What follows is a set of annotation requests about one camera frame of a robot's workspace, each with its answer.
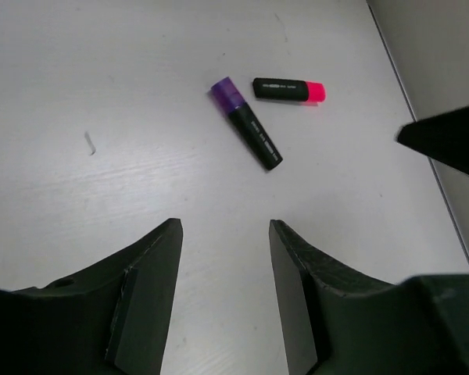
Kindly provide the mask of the pink highlighter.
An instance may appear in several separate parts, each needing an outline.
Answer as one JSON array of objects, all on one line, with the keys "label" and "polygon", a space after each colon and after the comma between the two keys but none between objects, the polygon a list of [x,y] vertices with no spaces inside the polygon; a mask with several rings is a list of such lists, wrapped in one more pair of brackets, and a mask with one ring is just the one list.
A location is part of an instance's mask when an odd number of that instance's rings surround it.
[{"label": "pink highlighter", "polygon": [[323,84],[305,80],[257,77],[252,89],[257,98],[266,100],[321,103],[327,97]]}]

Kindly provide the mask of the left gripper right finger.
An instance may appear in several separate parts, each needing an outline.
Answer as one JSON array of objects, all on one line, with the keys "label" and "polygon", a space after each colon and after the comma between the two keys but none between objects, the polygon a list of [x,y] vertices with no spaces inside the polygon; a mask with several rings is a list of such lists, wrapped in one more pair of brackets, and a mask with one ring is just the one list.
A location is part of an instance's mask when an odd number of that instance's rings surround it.
[{"label": "left gripper right finger", "polygon": [[469,374],[469,274],[369,277],[281,220],[270,254],[291,374]]}]

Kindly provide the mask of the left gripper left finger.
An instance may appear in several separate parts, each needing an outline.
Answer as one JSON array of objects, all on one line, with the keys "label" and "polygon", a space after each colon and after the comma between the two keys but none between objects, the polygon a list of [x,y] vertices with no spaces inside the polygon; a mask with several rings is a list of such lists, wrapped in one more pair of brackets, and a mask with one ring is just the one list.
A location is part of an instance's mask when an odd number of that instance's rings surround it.
[{"label": "left gripper left finger", "polygon": [[170,327],[182,225],[43,288],[0,289],[0,374],[158,374]]}]

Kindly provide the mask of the purple highlighter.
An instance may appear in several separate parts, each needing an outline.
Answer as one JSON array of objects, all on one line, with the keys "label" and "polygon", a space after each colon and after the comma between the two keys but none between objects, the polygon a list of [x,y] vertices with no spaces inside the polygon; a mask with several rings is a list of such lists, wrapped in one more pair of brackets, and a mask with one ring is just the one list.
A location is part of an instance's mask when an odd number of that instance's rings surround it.
[{"label": "purple highlighter", "polygon": [[283,158],[232,80],[225,77],[215,83],[210,91],[224,115],[240,133],[263,167],[268,171],[276,168]]}]

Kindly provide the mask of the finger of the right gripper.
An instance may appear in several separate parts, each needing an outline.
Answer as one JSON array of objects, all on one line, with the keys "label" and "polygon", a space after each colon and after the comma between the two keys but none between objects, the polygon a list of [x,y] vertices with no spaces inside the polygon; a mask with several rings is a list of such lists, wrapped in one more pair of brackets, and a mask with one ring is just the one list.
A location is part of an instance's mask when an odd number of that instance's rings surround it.
[{"label": "finger of the right gripper", "polygon": [[407,124],[396,141],[469,176],[469,106]]}]

